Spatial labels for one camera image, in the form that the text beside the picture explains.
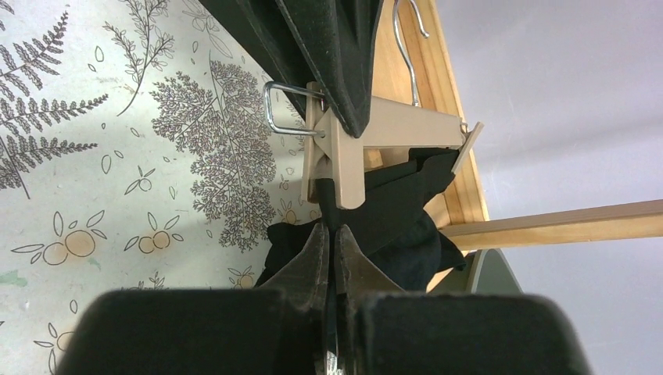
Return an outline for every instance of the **black object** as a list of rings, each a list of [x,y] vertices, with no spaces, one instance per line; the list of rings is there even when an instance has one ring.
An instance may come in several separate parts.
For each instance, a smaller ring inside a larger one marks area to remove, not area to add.
[[[534,296],[374,295],[357,314],[366,374],[588,374],[573,328]]]
[[[388,278],[407,291],[425,291],[433,275],[465,266],[461,251],[424,211],[431,198],[446,190],[454,178],[451,167],[458,150],[410,150],[410,161],[365,174],[366,202],[357,209],[337,209],[333,180],[318,180],[323,220],[330,230],[346,224],[361,251]],[[303,225],[277,223],[267,229],[272,247],[261,285],[303,248],[320,220]]]
[[[201,0],[272,79],[317,81],[347,134],[368,125],[382,0]],[[306,98],[285,93],[304,117]]]
[[[348,227],[332,238],[323,223],[263,288],[102,296],[83,315],[56,373],[315,373],[326,353],[328,271],[346,295],[333,319],[348,375],[590,373],[552,302],[397,293]]]
[[[306,313],[283,293],[114,291],[83,315],[57,375],[313,373]]]

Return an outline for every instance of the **metal clip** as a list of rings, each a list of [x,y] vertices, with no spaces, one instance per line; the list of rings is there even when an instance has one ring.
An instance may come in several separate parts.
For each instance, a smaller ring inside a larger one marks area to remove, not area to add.
[[[263,87],[263,97],[265,99],[265,120],[270,129],[277,134],[290,134],[290,135],[305,135],[308,137],[324,137],[324,131],[321,130],[311,130],[311,129],[297,129],[294,127],[279,127],[274,123],[274,114],[271,109],[271,90],[282,90],[286,92],[292,92],[293,94],[311,96],[321,101],[324,99],[324,94],[318,91],[308,90],[306,88],[301,88],[297,86],[291,86],[289,84],[281,84],[274,81],[269,81]]]

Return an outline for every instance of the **wooden frame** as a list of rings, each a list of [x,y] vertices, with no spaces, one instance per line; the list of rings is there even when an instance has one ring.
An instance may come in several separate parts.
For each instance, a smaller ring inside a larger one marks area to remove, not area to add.
[[[417,75],[421,106],[464,117],[435,0],[417,0],[417,4],[430,38],[424,39],[419,34],[417,18],[410,6],[400,8],[399,22]],[[411,103],[410,79],[393,36],[392,9],[393,0],[385,0],[375,48],[373,94]],[[490,119],[469,120],[482,120],[490,127]],[[364,155],[371,168],[406,159],[405,149],[369,150]],[[473,154],[446,192],[430,201],[426,211],[438,228],[464,251],[663,236],[662,200],[487,221],[488,211]],[[436,275],[429,288],[444,274]]]

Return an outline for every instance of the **wooden beam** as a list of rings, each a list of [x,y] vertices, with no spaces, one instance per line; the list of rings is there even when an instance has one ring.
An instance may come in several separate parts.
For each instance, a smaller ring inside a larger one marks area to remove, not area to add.
[[[442,228],[461,250],[663,237],[663,199]]]

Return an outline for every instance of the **clothes hanger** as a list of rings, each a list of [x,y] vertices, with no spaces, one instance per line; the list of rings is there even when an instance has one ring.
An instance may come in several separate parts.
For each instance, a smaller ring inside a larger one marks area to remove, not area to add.
[[[278,82],[267,82],[263,88],[265,118],[273,132],[307,136],[304,140],[304,168],[302,177],[302,197],[316,202],[314,181],[331,178],[335,183],[337,206],[341,209],[356,209],[364,203],[364,148],[452,148],[460,149],[453,167],[455,173],[469,155],[482,123],[467,132],[467,124],[458,116],[423,109],[418,106],[418,86],[414,68],[400,41],[397,9],[400,0],[394,4],[394,35],[401,55],[410,72],[412,105],[388,99],[371,97],[369,123],[359,138],[347,134],[334,114],[324,102],[321,86],[310,82],[306,89]],[[410,0],[419,21],[420,32],[426,37],[419,9]],[[306,128],[294,129],[279,127],[274,123],[271,108],[271,90],[306,96]]]

